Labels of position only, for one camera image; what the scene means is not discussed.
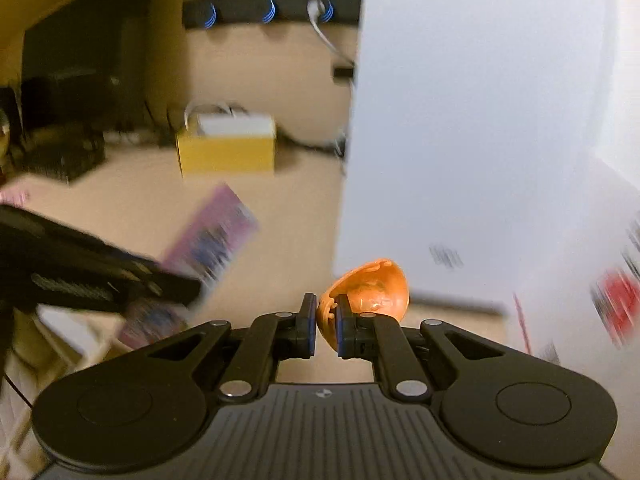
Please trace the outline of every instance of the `white cable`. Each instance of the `white cable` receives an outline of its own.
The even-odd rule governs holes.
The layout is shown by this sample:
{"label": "white cable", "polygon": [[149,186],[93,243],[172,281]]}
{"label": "white cable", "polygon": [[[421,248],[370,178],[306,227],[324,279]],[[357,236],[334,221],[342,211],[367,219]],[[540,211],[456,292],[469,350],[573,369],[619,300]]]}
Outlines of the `white cable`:
{"label": "white cable", "polygon": [[329,39],[322,33],[318,26],[318,19],[320,15],[324,13],[325,7],[321,0],[309,0],[306,4],[306,12],[309,15],[309,22],[314,28],[314,31],[318,35],[318,38],[327,46],[327,48],[333,52],[336,56],[349,63],[351,66],[355,66],[355,62],[348,56],[345,56]]}

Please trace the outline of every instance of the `purple package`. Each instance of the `purple package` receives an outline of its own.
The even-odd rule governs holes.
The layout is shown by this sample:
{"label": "purple package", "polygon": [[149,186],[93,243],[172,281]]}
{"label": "purple package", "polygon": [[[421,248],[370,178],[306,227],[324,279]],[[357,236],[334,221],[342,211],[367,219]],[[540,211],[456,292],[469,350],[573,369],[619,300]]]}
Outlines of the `purple package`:
{"label": "purple package", "polygon": [[[191,220],[176,243],[166,252],[162,267],[202,282],[196,302],[202,304],[231,262],[234,253],[257,229],[257,221],[227,185],[218,186],[211,199]],[[184,306],[156,300],[134,302],[118,340],[129,348],[149,345],[187,328]]]}

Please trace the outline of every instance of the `white plug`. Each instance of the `white plug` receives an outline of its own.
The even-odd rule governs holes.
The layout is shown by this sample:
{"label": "white plug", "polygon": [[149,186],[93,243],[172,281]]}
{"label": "white plug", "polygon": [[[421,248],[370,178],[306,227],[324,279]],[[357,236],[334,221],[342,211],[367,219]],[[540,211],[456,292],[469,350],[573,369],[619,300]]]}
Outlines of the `white plug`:
{"label": "white plug", "polygon": [[318,23],[320,16],[324,14],[326,7],[322,0],[309,0],[306,4],[306,13],[309,15],[311,23]]}

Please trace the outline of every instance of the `beige tabletop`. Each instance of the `beige tabletop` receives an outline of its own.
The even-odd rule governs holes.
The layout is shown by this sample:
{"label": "beige tabletop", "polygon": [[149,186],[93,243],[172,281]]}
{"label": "beige tabletop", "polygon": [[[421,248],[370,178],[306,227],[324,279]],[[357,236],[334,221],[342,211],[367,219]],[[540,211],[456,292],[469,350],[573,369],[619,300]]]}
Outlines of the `beige tabletop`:
{"label": "beige tabletop", "polygon": [[[286,152],[275,174],[210,173],[183,178],[175,151],[117,148],[100,168],[71,186],[25,175],[25,207],[134,252],[161,258],[213,189],[226,182],[259,222],[193,324],[209,319],[248,326],[260,314],[296,311],[305,292],[321,294],[334,277],[332,257],[339,212],[340,162],[306,152]],[[439,317],[495,340],[504,340],[495,316],[412,306],[403,321],[417,326]],[[105,316],[98,316],[104,322]],[[370,381],[370,365],[343,361],[318,336],[316,357],[280,365],[278,380]]]}

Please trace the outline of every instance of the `robotic arm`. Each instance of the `robotic arm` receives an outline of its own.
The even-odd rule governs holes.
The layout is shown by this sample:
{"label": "robotic arm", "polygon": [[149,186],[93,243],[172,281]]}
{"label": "robotic arm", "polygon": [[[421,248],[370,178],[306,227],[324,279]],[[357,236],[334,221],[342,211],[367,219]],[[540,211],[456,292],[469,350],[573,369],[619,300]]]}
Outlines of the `robotic arm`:
{"label": "robotic arm", "polygon": [[[96,238],[3,206],[8,307],[122,312],[154,295],[188,304],[199,284]],[[248,328],[212,320],[45,389],[33,429],[40,480],[611,480],[599,461],[616,408],[597,383],[439,320],[403,328],[339,294],[338,355],[369,384],[278,384],[309,359],[316,297]],[[8,345],[7,339],[2,344]]]}

